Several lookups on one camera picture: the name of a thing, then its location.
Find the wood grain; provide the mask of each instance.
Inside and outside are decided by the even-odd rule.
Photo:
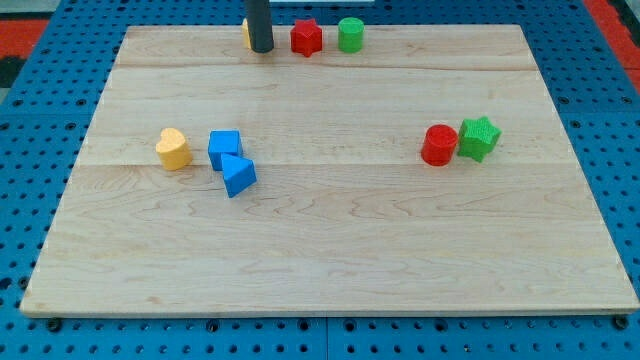
[[[358,54],[132,27],[36,265],[33,317],[610,314],[640,304],[519,27],[370,26]],[[488,115],[483,164],[419,157]],[[176,127],[194,160],[154,151]],[[258,183],[228,199],[209,131]]]

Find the blue cube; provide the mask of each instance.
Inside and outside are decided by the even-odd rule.
[[[213,170],[222,170],[222,154],[242,156],[242,142],[238,130],[214,130],[209,135],[209,159]]]
[[[256,170],[253,161],[229,154],[222,154],[222,179],[230,198],[256,182]]]

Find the green cylinder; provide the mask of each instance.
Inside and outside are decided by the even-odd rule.
[[[358,18],[344,18],[338,23],[338,47],[346,53],[356,53],[362,49],[364,22]]]

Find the yellow block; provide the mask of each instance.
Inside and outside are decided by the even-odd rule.
[[[251,39],[249,38],[249,25],[247,25],[247,18],[242,20],[242,40],[244,41],[244,47],[251,49]]]
[[[193,160],[187,139],[174,128],[162,130],[160,141],[156,144],[156,152],[165,170],[178,170]]]

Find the black cylinder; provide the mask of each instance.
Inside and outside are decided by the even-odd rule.
[[[267,53],[273,50],[273,27],[269,0],[244,0],[251,50]]]

